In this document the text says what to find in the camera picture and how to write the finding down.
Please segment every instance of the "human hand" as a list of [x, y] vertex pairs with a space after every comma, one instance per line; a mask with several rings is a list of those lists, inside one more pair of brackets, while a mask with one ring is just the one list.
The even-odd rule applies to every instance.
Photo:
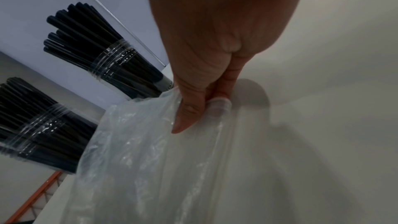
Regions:
[[229, 97], [244, 65], [283, 32], [299, 0], [149, 0], [182, 102], [173, 133]]

